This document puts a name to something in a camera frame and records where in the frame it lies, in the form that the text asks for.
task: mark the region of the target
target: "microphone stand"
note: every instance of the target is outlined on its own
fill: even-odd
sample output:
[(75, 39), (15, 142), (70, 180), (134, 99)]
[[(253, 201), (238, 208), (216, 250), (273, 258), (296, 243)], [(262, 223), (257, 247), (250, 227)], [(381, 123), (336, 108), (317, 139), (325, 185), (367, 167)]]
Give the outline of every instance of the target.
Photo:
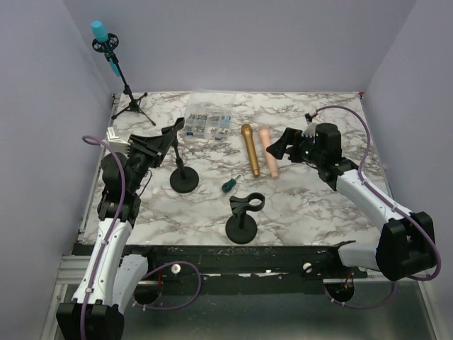
[(117, 58), (115, 52), (113, 52), (113, 50), (118, 46), (118, 43), (119, 43), (118, 37), (112, 33), (108, 34), (108, 40), (105, 42), (101, 43), (101, 42), (97, 41), (96, 39), (94, 39), (93, 42), (91, 43), (93, 49), (96, 52), (103, 53), (108, 62), (112, 61), (112, 63), (115, 64), (115, 66), (118, 69), (118, 73), (120, 74), (121, 80), (122, 80), (123, 84), (125, 85), (125, 89), (123, 90), (123, 93), (128, 95), (130, 98), (129, 105), (127, 107), (123, 108), (120, 112), (113, 115), (112, 119), (114, 120), (114, 119), (118, 118), (119, 115), (121, 115), (122, 113), (124, 113), (126, 111), (136, 112), (136, 113), (140, 113), (140, 114), (144, 115), (151, 122), (152, 125), (156, 126), (156, 123), (150, 117), (148, 117), (148, 115), (140, 108), (142, 99), (144, 97), (148, 96), (148, 92), (143, 93), (143, 95), (141, 95), (139, 98), (134, 98), (134, 96), (132, 95), (132, 90), (130, 89), (129, 84), (126, 82), (126, 78), (121, 71), (121, 68), (120, 68), (120, 65), (118, 62), (118, 58)]

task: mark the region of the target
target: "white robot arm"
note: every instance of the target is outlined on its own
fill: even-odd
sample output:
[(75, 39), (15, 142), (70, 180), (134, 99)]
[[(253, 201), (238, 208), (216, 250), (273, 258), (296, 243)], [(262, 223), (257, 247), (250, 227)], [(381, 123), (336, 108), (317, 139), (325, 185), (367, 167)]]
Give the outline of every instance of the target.
[(316, 166), (320, 179), (349, 198), (377, 227), (381, 234), (378, 244), (353, 242), (339, 248), (344, 266), (381, 271), (391, 281), (436, 266), (435, 250), (425, 237), (434, 242), (430, 216), (400, 206), (360, 174), (354, 162), (342, 157), (341, 134), (336, 125), (318, 124), (313, 135), (287, 128), (267, 152), (276, 159), (288, 154), (291, 162)]
[(116, 152), (103, 158), (105, 188), (98, 205), (100, 222), (93, 253), (72, 301), (61, 303), (57, 310), (66, 340), (121, 339), (126, 304), (149, 269), (147, 258), (134, 254), (124, 256), (120, 265), (139, 213), (141, 200), (136, 192), (148, 170), (159, 167), (168, 149), (177, 147), (176, 134), (183, 126), (184, 118), (179, 118), (162, 129), (162, 136), (130, 135), (128, 157)]

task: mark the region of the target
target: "round black base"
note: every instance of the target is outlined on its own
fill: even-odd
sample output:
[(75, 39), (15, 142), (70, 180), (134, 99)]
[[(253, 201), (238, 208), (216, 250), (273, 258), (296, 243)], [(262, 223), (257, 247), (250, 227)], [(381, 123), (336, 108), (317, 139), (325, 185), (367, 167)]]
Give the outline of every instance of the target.
[(184, 166), (185, 179), (181, 177), (180, 169), (176, 169), (170, 176), (171, 188), (177, 193), (189, 193), (198, 186), (198, 173), (188, 166)]
[(228, 238), (237, 244), (247, 244), (252, 242), (258, 232), (255, 220), (250, 215), (246, 215), (243, 228), (239, 228), (239, 218), (231, 216), (226, 221), (225, 227)]

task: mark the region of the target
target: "screw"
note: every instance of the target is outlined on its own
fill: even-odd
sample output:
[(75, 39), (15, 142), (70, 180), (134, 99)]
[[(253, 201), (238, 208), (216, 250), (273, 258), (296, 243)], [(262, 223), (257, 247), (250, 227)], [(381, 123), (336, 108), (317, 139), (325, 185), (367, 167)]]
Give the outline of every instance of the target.
[(176, 263), (176, 264), (172, 265), (172, 267), (171, 267), (171, 272), (172, 272), (173, 274), (176, 275), (176, 274), (178, 274), (180, 271), (181, 271), (181, 266), (180, 266), (179, 264)]
[(304, 269), (305, 273), (311, 273), (313, 271), (313, 267), (311, 266), (311, 263), (309, 263), (309, 262), (304, 263), (304, 265), (302, 266), (302, 269)]

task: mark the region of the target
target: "beige microphone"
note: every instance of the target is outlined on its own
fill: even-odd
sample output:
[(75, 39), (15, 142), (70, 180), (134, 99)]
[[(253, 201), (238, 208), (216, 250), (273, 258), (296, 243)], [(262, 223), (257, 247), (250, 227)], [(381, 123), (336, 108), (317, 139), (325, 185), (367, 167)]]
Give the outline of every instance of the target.
[(258, 133), (260, 135), (261, 143), (263, 143), (264, 153), (266, 155), (266, 161), (268, 161), (268, 166), (270, 170), (270, 175), (273, 179), (278, 179), (278, 168), (277, 162), (273, 155), (266, 151), (268, 146), (270, 146), (270, 131), (266, 125), (261, 125), (258, 128)]

